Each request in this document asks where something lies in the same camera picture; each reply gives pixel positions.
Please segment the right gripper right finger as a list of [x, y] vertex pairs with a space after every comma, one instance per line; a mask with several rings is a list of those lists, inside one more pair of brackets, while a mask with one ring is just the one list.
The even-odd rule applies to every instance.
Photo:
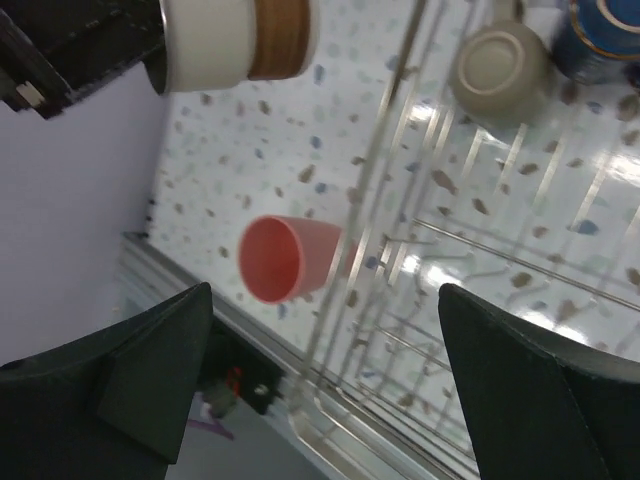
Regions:
[[481, 478], [638, 478], [637, 362], [454, 284], [438, 314]]

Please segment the small grey-green mug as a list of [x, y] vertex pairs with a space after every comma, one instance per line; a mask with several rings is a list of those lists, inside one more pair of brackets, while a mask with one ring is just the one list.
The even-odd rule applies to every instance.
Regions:
[[523, 2], [494, 1], [492, 13], [492, 22], [462, 43], [450, 89], [466, 114], [486, 127], [529, 124], [551, 97], [553, 64], [541, 38], [524, 23]]

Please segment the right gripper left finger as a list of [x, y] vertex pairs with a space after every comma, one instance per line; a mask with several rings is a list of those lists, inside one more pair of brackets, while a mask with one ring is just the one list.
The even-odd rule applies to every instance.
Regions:
[[162, 479], [176, 463], [213, 323], [198, 284], [1, 368], [4, 479]]

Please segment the dark blue mug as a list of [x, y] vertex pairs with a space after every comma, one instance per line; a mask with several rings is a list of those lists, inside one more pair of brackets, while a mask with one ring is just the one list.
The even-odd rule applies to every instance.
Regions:
[[554, 30], [551, 57], [584, 84], [639, 81], [639, 2], [567, 1]]

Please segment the steel cup with handle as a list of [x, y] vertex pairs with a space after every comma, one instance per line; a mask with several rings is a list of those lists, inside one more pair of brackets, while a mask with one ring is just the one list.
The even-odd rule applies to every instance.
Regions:
[[317, 1], [161, 1], [166, 92], [228, 89], [304, 73], [319, 38]]

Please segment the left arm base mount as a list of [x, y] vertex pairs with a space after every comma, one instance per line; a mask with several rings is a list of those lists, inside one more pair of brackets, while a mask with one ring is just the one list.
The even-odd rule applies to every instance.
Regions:
[[284, 370], [258, 347], [222, 321], [214, 320], [197, 380], [215, 418], [243, 400], [265, 415], [278, 396]]

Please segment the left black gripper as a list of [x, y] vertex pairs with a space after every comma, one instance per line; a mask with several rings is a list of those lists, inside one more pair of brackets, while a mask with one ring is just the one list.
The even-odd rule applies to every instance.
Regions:
[[3, 1], [1, 101], [53, 118], [143, 61], [164, 95], [163, 47], [158, 1]]

